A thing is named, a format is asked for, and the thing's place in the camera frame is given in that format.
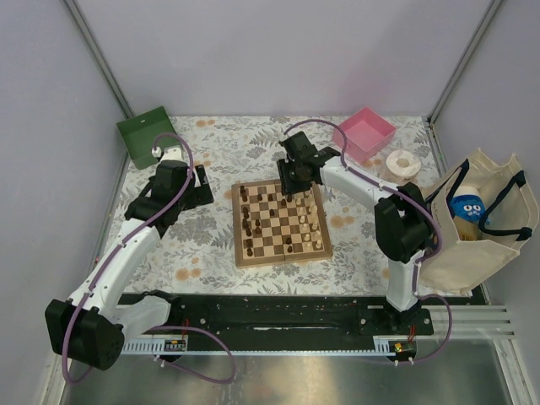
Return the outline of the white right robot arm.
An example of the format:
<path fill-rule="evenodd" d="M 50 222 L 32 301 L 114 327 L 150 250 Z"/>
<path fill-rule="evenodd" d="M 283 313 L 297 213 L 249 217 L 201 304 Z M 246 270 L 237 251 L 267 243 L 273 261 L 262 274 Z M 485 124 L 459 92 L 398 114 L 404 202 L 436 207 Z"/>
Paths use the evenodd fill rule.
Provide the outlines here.
<path fill-rule="evenodd" d="M 286 195 L 306 192 L 313 184 L 346 194 L 373 211 L 375 239 L 388 259 L 386 328 L 406 332 L 421 308 L 419 267 L 432 240 L 435 226 L 419 187 L 409 182 L 397 186 L 348 165 L 344 152 L 318 149 L 304 132 L 278 143 L 286 157 L 277 163 Z"/>

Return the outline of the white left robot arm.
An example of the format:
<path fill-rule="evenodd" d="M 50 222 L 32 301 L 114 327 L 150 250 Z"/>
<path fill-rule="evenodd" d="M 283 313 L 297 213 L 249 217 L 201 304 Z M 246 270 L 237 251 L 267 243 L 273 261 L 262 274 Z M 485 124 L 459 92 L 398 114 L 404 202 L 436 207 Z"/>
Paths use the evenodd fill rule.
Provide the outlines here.
<path fill-rule="evenodd" d="M 168 293 L 146 293 L 133 305 L 117 306 L 135 270 L 180 214 L 213 202 L 203 166 L 183 159 L 187 149 L 154 152 L 161 156 L 155 173 L 128 205 L 113 245 L 67 300 L 46 307 L 51 348 L 64 361 L 108 370 L 134 338 L 154 327 L 173 333 L 182 326 L 183 314 Z"/>

